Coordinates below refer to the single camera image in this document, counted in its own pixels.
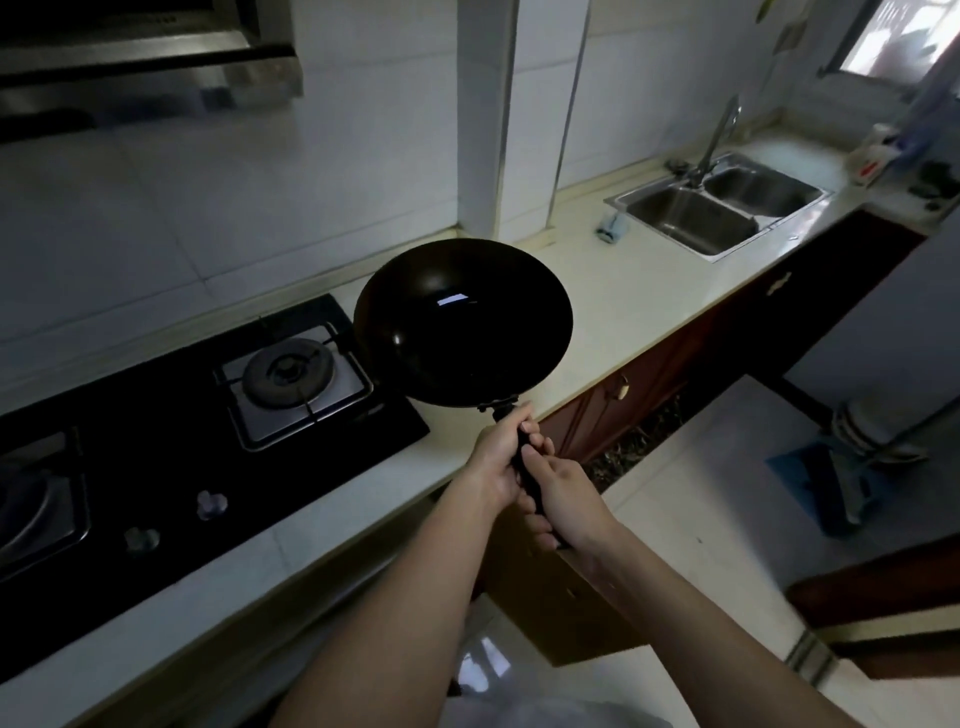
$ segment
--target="cabinet handle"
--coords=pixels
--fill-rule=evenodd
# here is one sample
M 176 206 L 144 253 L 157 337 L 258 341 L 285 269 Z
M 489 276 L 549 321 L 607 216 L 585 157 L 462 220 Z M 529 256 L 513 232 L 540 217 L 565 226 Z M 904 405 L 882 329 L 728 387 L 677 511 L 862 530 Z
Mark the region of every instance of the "cabinet handle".
M 613 395 L 613 398 L 617 401 L 622 401 L 627 399 L 627 395 L 630 393 L 630 380 L 627 379 L 626 375 L 620 375 L 620 386 L 616 390 L 616 394 Z
M 770 287 L 767 288 L 767 296 L 773 296 L 775 293 L 777 293 L 777 291 L 779 291 L 784 285 L 786 285 L 786 282 L 790 280 L 790 277 L 792 275 L 793 275 L 793 271 L 787 271 L 786 275 L 783 278 L 777 279 L 773 283 L 771 283 Z

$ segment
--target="countertop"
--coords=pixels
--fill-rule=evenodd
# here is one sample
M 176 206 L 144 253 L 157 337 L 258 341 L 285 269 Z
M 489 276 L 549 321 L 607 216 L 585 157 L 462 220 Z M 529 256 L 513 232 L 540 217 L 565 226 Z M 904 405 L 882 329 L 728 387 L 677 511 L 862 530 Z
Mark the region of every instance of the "countertop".
M 561 364 L 527 395 L 539 417 L 858 207 L 924 234 L 933 232 L 919 216 L 921 208 L 915 214 L 895 187 L 846 187 L 841 152 L 781 132 L 731 149 L 833 194 L 714 263 L 635 221 L 616 245 L 593 235 L 611 212 L 604 199 L 662 176 L 655 160 L 558 194 L 552 217 L 556 242 L 534 255 L 564 284 L 574 330 Z M 366 280 L 331 291 L 350 315 Z M 523 294 L 516 291 L 519 300 Z M 534 320 L 549 315 L 538 313 L 536 302 L 530 305 Z M 225 619 L 446 482 L 466 461 L 489 415 L 415 405 L 430 426 L 427 437 L 0 686 L 5 724 L 57 728 L 87 714 Z

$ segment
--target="frying pan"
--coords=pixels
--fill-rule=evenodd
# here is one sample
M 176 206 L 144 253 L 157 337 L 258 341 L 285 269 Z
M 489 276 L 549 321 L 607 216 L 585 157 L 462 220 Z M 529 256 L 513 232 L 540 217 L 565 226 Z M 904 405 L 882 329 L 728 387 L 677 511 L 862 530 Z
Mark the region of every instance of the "frying pan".
M 353 331 L 379 377 L 399 392 L 444 407 L 489 408 L 500 420 L 564 357 L 573 309 L 557 277 L 532 255 L 453 238 L 378 270 L 357 301 Z M 523 447 L 526 435 L 519 436 Z M 513 465 L 542 513 L 540 486 L 519 450 Z

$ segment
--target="window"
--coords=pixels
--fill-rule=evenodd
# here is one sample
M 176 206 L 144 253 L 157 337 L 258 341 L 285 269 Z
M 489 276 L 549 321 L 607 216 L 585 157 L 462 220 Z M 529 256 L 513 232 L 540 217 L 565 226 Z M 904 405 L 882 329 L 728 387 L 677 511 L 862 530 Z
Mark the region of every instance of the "window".
M 834 58 L 834 70 L 914 85 L 960 33 L 960 0 L 873 0 Z

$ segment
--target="stainless steel sink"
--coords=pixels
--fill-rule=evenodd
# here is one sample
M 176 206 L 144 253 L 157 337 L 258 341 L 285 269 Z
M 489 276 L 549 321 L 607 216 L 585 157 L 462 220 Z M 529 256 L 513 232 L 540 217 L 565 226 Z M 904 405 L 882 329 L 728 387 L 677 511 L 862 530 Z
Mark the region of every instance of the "stainless steel sink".
M 786 217 L 819 200 L 823 192 L 773 169 L 739 166 L 714 174 L 704 189 L 750 215 Z
M 692 189 L 667 187 L 627 205 L 626 212 L 691 251 L 720 255 L 757 234 L 756 220 Z
M 702 185 L 689 177 L 667 177 L 606 202 L 712 262 L 827 195 L 730 153 L 710 166 Z

